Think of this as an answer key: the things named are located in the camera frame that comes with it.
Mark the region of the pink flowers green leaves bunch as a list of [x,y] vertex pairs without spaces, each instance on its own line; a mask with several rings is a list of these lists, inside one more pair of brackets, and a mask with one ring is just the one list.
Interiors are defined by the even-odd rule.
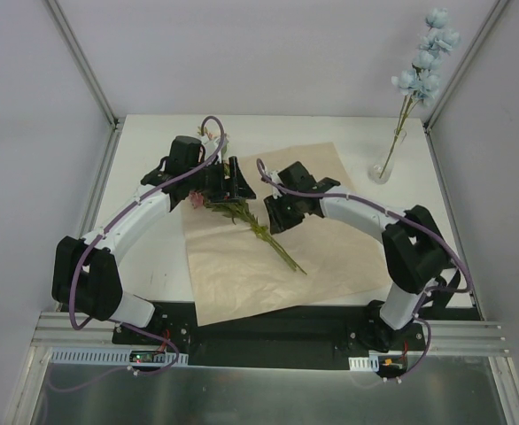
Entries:
[[298,262],[269,234],[267,227],[260,224],[257,216],[251,212],[246,200],[238,200],[235,203],[213,204],[201,192],[191,192],[189,201],[195,209],[204,207],[212,212],[219,213],[230,219],[234,225],[237,221],[243,222],[259,240],[267,243],[293,272],[300,271],[302,274],[306,274],[306,271]]

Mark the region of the peach wrapping paper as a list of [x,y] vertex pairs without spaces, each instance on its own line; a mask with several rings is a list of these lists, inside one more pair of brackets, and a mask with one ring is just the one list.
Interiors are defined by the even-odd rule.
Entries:
[[339,221],[306,216],[274,237],[283,254],[203,206],[184,205],[182,221],[201,326],[391,285],[381,244]]

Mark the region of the blue artificial flower stem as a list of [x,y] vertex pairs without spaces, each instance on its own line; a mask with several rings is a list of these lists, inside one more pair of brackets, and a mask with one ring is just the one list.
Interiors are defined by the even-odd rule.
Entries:
[[454,53],[461,35],[450,27],[446,8],[434,8],[424,18],[426,34],[420,37],[411,65],[391,78],[395,89],[403,96],[396,127],[406,130],[406,123],[418,106],[428,106],[436,100],[441,88],[440,68],[444,59]]

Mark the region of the black printed ribbon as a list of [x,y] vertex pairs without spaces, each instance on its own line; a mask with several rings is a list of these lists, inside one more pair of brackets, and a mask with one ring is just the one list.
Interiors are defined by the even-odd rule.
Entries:
[[436,310],[442,310],[451,301],[453,294],[459,288],[461,282],[461,272],[456,267],[445,269],[441,275],[437,276],[434,283],[430,287],[428,300],[431,302],[430,307]]

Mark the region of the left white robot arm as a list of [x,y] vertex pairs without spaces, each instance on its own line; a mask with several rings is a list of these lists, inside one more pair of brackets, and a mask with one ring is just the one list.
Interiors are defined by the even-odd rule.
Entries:
[[221,139],[204,143],[178,135],[119,212],[81,238],[66,236],[58,243],[52,297],[92,319],[132,325],[143,344],[157,343],[163,334],[162,314],[152,302],[123,289],[119,264],[156,221],[192,193],[220,206],[256,197],[236,157],[221,159]]

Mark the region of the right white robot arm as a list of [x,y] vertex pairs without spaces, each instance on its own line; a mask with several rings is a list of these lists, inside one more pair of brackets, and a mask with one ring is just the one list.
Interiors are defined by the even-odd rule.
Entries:
[[383,246],[391,287],[384,302],[367,306],[366,321],[356,335],[360,344],[377,352],[402,344],[426,290],[449,267],[445,241],[430,212],[420,205],[393,211],[353,194],[335,179],[315,180],[300,162],[279,172],[267,171],[261,161],[257,168],[272,187],[264,200],[271,233],[280,234],[316,215],[359,230]]

